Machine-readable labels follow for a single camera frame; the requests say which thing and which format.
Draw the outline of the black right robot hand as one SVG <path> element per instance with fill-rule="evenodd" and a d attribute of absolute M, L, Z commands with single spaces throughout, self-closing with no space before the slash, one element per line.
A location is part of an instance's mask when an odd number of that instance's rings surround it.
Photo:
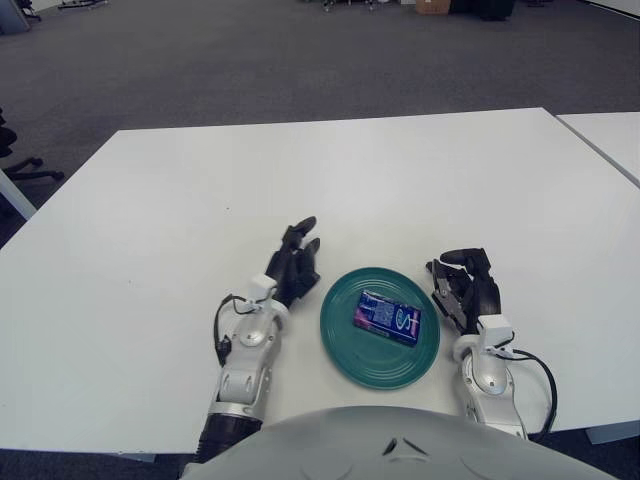
<path fill-rule="evenodd" d="M 453 358 L 460 361 L 472 352 L 505 351 L 515 333 L 502 314 L 499 287 L 485 250 L 450 250 L 427 262 L 426 269 L 432 276 L 432 299 L 460 334 Z"/>

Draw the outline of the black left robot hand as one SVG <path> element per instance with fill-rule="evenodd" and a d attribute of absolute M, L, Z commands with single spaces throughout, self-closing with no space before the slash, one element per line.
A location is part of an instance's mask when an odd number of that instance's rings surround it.
<path fill-rule="evenodd" d="M 271 298 L 289 309 L 302 299 L 320 280 L 315 270 L 315 256 L 320 239 L 305 243 L 305 236 L 315 227 L 315 216 L 307 217 L 296 225 L 290 225 L 281 240 L 280 248 L 273 253 L 265 275 L 276 282 Z"/>

